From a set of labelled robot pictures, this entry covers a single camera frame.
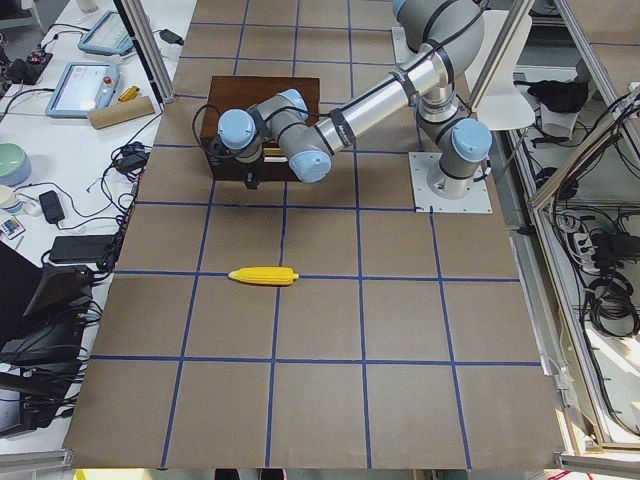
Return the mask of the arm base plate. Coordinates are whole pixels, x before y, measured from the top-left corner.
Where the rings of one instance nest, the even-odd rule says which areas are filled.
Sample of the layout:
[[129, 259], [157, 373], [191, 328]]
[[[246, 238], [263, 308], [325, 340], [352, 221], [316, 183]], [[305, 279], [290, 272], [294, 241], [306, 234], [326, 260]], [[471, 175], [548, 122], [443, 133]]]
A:
[[456, 180], [440, 168], [440, 153], [408, 154], [414, 209], [419, 213], [491, 214], [493, 212], [482, 168], [476, 164], [474, 175]]

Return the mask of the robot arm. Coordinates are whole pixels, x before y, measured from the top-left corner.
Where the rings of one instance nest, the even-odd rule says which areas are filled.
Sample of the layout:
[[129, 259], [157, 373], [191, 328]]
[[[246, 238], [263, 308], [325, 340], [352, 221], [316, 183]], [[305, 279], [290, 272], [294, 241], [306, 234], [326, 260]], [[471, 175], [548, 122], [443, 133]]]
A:
[[429, 188], [445, 199], [464, 197], [492, 145], [488, 127], [459, 112], [455, 93], [456, 78], [474, 61], [484, 38], [482, 11], [473, 1], [397, 1], [393, 13], [413, 54], [407, 62], [312, 126], [306, 123], [312, 114], [296, 89], [246, 110], [225, 111], [216, 136], [203, 148], [209, 162], [242, 168], [246, 187], [254, 189], [263, 146], [275, 141], [297, 179], [315, 183], [330, 172], [333, 155], [412, 107], [417, 125], [441, 152], [427, 175]]

